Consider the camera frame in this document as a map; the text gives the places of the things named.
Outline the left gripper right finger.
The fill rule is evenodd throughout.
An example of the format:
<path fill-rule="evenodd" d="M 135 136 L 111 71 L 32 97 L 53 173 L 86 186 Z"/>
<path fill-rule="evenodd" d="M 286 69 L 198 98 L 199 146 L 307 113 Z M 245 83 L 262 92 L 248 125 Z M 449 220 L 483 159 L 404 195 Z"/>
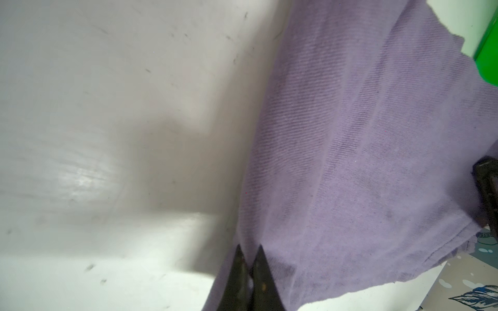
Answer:
<path fill-rule="evenodd" d="M 251 278 L 254 285 L 250 305 L 251 310 L 285 311 L 262 245 L 258 248 L 251 269 Z"/>

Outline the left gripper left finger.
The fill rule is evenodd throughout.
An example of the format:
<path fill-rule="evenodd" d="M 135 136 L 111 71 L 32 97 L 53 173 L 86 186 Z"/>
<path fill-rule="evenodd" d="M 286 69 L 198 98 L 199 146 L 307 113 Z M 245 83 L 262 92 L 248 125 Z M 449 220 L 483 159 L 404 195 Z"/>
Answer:
<path fill-rule="evenodd" d="M 248 266 L 241 246 L 236 247 L 232 266 L 217 311 L 246 311 L 250 295 Z"/>

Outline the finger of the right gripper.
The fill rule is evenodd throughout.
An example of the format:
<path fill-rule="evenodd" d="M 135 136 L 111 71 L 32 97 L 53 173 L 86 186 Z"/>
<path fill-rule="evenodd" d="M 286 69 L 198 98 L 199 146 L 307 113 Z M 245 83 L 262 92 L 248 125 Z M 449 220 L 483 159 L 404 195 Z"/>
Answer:
<path fill-rule="evenodd" d="M 486 211 L 490 233 L 497 239 L 497 159 L 481 158 L 473 165 L 472 175 Z"/>

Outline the purple trousers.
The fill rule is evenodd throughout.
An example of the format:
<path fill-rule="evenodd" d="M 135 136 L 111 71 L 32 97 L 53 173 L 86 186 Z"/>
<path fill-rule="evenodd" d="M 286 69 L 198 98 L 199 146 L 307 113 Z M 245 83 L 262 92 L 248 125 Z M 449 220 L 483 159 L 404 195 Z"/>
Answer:
<path fill-rule="evenodd" d="M 233 243 L 263 248 L 283 306 L 409 281 L 473 251 L 473 164 L 497 88 L 426 1 L 296 1 L 245 171 Z"/>

